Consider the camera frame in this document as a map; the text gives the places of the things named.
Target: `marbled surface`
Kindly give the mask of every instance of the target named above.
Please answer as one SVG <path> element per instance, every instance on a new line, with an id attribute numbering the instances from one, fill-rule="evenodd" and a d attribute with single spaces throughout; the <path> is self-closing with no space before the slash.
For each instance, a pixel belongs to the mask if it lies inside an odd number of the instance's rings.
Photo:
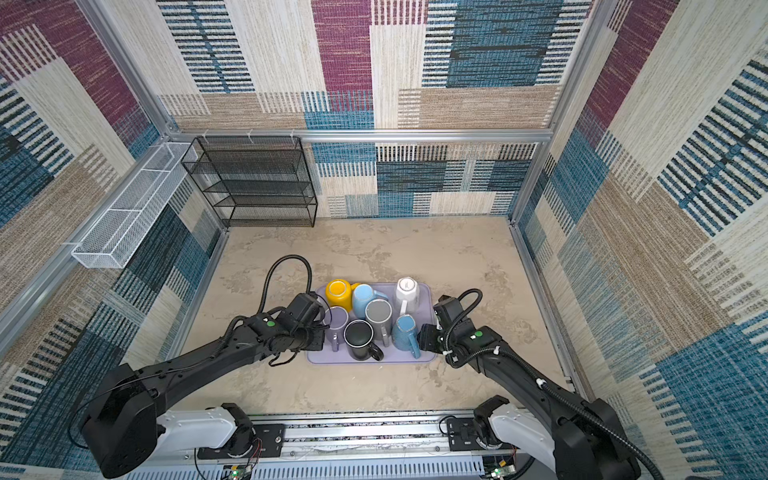
<path id="1" fill-rule="evenodd" d="M 255 313 L 266 272 L 288 253 L 309 260 L 313 289 L 335 278 L 395 282 L 407 275 L 427 283 L 435 303 L 442 294 L 477 287 L 484 296 L 470 316 L 475 325 L 495 329 L 533 366 L 564 383 L 501 217 L 318 219 L 314 228 L 233 228 L 184 351 L 216 339 L 233 316 Z M 273 275 L 266 308 L 287 305 L 305 282 L 304 266 L 286 261 Z M 262 362 L 235 370 L 176 408 L 235 402 L 248 413 L 452 409 L 474 408 L 496 394 L 510 397 L 470 367 L 452 369 L 440 356 L 427 364 L 324 366 L 300 353 L 285 366 Z"/>

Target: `mug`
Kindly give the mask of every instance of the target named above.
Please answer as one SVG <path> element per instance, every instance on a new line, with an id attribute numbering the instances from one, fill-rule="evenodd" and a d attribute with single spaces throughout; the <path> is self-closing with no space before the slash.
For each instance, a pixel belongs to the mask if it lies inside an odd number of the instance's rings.
<path id="1" fill-rule="evenodd" d="M 387 295 L 374 290 L 369 284 L 361 283 L 355 288 L 352 294 L 352 310 L 357 315 L 357 318 L 362 319 L 366 316 L 366 307 L 376 297 L 389 300 Z"/>
<path id="2" fill-rule="evenodd" d="M 326 330 L 326 339 L 331 345 L 331 350 L 334 352 L 339 351 L 339 344 L 343 342 L 344 327 L 349 321 L 349 314 L 341 306 L 332 306 L 330 310 L 326 310 L 326 317 L 323 319 L 323 324 L 329 325 Z"/>
<path id="3" fill-rule="evenodd" d="M 410 315 L 403 315 L 392 326 L 392 344 L 398 350 L 407 352 L 410 350 L 413 358 L 418 359 L 422 352 L 419 350 L 419 342 L 416 341 L 416 321 Z"/>
<path id="4" fill-rule="evenodd" d="M 371 357 L 377 362 L 384 359 L 384 352 L 373 343 L 373 327 L 365 320 L 353 320 L 344 329 L 344 341 L 349 354 L 360 362 Z"/>
<path id="5" fill-rule="evenodd" d="M 365 319 L 373 327 L 373 339 L 389 346 L 392 335 L 392 305 L 384 299 L 374 299 L 366 306 Z"/>
<path id="6" fill-rule="evenodd" d="M 419 308 L 419 284 L 410 276 L 405 276 L 397 281 L 395 311 L 413 314 L 416 313 L 417 308 Z"/>
<path id="7" fill-rule="evenodd" d="M 326 286 L 326 300 L 330 306 L 341 306 L 347 312 L 352 311 L 352 291 L 359 283 L 349 285 L 346 280 L 336 279 Z"/>

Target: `black mesh shelf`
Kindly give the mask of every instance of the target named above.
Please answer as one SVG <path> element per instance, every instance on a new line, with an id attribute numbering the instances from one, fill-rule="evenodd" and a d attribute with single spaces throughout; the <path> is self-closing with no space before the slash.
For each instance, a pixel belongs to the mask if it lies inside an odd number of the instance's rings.
<path id="1" fill-rule="evenodd" d="M 224 225 L 314 226 L 317 196 L 298 138 L 198 137 L 190 149 L 197 160 L 184 168 Z"/>

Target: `blue mug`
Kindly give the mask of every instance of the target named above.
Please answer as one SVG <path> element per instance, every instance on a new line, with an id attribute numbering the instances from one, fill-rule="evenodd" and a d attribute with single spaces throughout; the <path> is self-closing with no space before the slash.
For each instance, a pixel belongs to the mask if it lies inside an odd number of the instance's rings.
<path id="1" fill-rule="evenodd" d="M 392 344 L 403 352 L 410 350 L 415 359 L 422 355 L 419 342 L 416 340 L 416 321 L 412 316 L 403 315 L 397 319 L 392 326 Z"/>
<path id="2" fill-rule="evenodd" d="M 389 301 L 387 295 L 384 295 L 378 290 L 374 290 L 367 283 L 361 283 L 355 288 L 355 291 L 352 294 L 352 311 L 357 315 L 357 318 L 366 318 L 366 307 L 376 297 Z"/>

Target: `purple tray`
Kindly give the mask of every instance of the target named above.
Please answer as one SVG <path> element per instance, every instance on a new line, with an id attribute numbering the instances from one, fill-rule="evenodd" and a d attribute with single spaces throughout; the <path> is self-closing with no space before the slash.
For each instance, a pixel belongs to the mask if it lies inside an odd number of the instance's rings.
<path id="1" fill-rule="evenodd" d="M 381 293 L 384 293 L 389 297 L 390 302 L 395 299 L 395 286 L 396 283 L 369 283 L 369 285 Z M 318 291 L 317 293 L 325 298 L 326 289 Z M 395 307 L 392 306 L 392 314 L 395 315 Z M 357 316 L 354 312 L 349 312 L 349 321 L 356 320 Z M 432 291 L 424 283 L 419 282 L 419 308 L 416 309 L 416 313 L 413 314 L 413 319 L 416 321 L 416 330 L 421 330 L 422 325 L 426 323 L 436 324 L 435 315 L 432 312 Z M 334 352 L 331 350 L 328 342 L 323 343 L 323 349 L 319 352 L 307 352 L 306 359 L 316 365 L 339 365 L 343 363 L 373 363 L 381 365 L 383 363 L 428 363 L 435 359 L 437 354 L 434 352 L 425 352 L 422 350 L 422 355 L 415 359 L 413 355 L 408 352 L 398 350 L 392 344 L 384 346 L 383 343 L 376 340 L 376 345 L 384 352 L 384 359 L 381 362 L 377 362 L 374 359 L 367 359 L 364 362 L 355 360 L 349 355 L 346 344 L 339 345 L 339 351 Z"/>

